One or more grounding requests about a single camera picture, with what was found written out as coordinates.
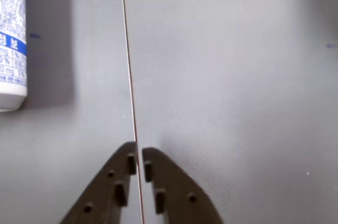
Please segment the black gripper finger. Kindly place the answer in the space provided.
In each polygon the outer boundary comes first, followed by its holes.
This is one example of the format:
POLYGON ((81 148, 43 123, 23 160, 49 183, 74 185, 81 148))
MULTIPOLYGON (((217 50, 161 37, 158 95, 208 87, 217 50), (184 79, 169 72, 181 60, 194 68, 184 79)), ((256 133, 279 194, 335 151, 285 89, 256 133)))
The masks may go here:
POLYGON ((165 223, 223 223, 205 191, 164 152, 148 147, 142 149, 142 157, 155 213, 165 223))
POLYGON ((120 223, 128 205, 130 177, 137 173, 137 145, 124 143, 78 197, 61 223, 120 223))

